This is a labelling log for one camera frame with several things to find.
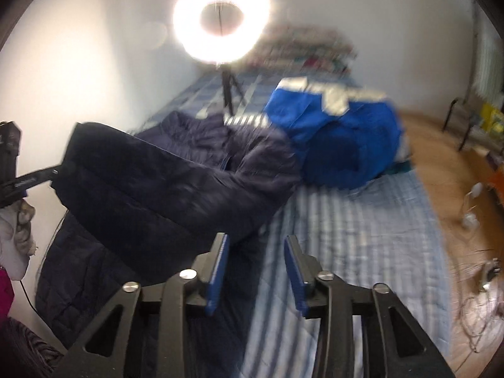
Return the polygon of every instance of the silver bolt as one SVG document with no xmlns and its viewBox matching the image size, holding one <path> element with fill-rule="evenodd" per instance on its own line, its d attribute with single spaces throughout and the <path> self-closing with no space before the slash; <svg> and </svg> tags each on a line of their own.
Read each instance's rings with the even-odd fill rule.
<svg viewBox="0 0 504 378">
<path fill-rule="evenodd" d="M 317 277 L 323 281 L 331 281 L 334 280 L 334 274 L 327 271 L 323 270 L 320 273 L 317 274 Z"/>
<path fill-rule="evenodd" d="M 127 293 L 134 293 L 138 290 L 139 287 L 140 284 L 138 284 L 136 281 L 128 281 L 123 285 L 123 290 Z"/>
<path fill-rule="evenodd" d="M 182 270 L 178 275 L 180 276 L 181 279 L 192 280 L 198 274 L 197 274 L 196 270 L 186 269 L 186 270 Z"/>
<path fill-rule="evenodd" d="M 384 283 L 377 283 L 373 286 L 373 289 L 380 294 L 390 293 L 390 287 Z"/>
</svg>

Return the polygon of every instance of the white wall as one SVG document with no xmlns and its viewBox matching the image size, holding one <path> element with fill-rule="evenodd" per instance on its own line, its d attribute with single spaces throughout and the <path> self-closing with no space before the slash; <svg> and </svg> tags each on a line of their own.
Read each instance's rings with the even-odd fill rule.
<svg viewBox="0 0 504 378">
<path fill-rule="evenodd" d="M 23 130 L 19 174 L 57 164 L 76 121 L 132 129 L 197 76 L 173 39 L 175 0 L 36 0 L 0 52 L 0 115 Z M 401 108 L 443 117 L 465 92 L 470 0 L 272 0 L 273 20 L 337 27 L 355 44 L 357 82 Z M 47 185 L 38 210 L 35 273 L 64 208 Z M 16 287 L 12 314 L 48 337 Z"/>
<path fill-rule="evenodd" d="M 76 122 L 134 129 L 198 77 L 180 47 L 161 45 L 168 35 L 156 26 L 146 32 L 149 17 L 131 11 L 142 3 L 35 0 L 30 5 L 0 52 L 0 118 L 16 121 L 22 130 L 18 174 L 59 164 Z M 35 275 L 65 209 L 48 184 L 31 189 L 28 202 L 37 209 L 32 232 L 39 247 L 24 278 L 33 300 Z M 11 315 L 54 342 L 19 283 L 13 284 Z"/>
</svg>

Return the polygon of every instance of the wooden floor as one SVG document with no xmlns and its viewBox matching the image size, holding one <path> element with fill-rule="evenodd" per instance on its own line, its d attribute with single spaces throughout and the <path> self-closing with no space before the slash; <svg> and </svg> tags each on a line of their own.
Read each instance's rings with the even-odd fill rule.
<svg viewBox="0 0 504 378">
<path fill-rule="evenodd" d="M 478 163 L 467 151 L 457 152 L 460 139 L 441 133 L 440 122 L 411 114 L 401 116 L 411 142 L 414 164 L 439 217 L 446 243 L 453 314 L 452 349 L 447 361 L 458 378 L 476 378 L 502 341 L 504 320 L 491 317 L 476 346 L 479 353 L 475 353 L 470 349 L 459 312 L 464 303 L 466 325 L 478 332 L 485 324 L 486 315 L 495 310 L 498 301 L 504 300 L 498 288 L 501 279 L 492 282 L 490 299 L 477 288 L 482 264 L 502 254 L 504 220 L 485 190 L 476 200 L 480 229 L 473 234 L 462 229 L 460 209 L 464 195 L 479 181 Z"/>
</svg>

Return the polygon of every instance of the ring light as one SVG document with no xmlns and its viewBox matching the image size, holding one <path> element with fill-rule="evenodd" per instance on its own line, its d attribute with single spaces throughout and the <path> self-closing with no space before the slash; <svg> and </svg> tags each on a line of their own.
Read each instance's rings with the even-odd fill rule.
<svg viewBox="0 0 504 378">
<path fill-rule="evenodd" d="M 232 34 L 216 36 L 201 25 L 203 9 L 219 2 L 234 4 L 243 13 L 243 22 Z M 269 0 L 178 0 L 173 26 L 177 39 L 191 57 L 225 64 L 240 59 L 254 46 L 268 22 L 269 12 Z"/>
</svg>

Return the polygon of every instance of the magenta cloth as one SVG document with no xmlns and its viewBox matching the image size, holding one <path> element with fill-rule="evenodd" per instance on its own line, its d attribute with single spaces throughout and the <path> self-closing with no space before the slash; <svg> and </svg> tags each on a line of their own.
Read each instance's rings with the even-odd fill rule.
<svg viewBox="0 0 504 378">
<path fill-rule="evenodd" d="M 7 318 L 13 301 L 14 290 L 11 279 L 5 270 L 0 270 L 0 324 Z"/>
</svg>

